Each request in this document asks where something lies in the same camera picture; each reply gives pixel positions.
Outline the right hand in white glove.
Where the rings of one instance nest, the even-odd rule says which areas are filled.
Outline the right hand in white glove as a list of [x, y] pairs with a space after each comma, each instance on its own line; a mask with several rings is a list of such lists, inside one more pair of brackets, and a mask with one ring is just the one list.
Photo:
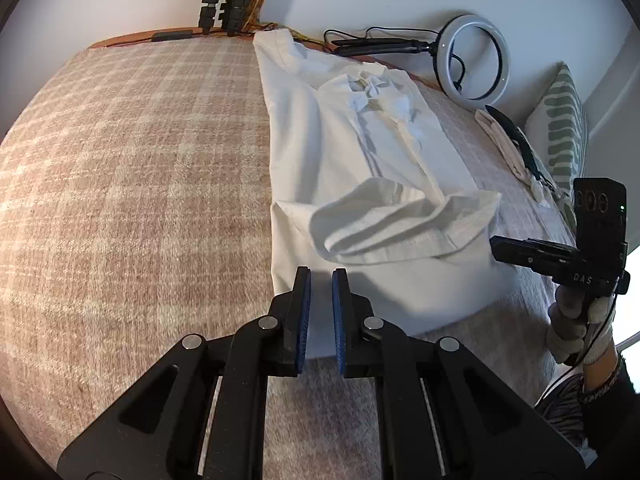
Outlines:
[[613, 298], [593, 300], [586, 318], [581, 321], [584, 299], [583, 292], [565, 286], [555, 291], [555, 300], [548, 309], [550, 325], [546, 345], [556, 364], [567, 365], [574, 354], [581, 356], [585, 365], [594, 364], [613, 341]]

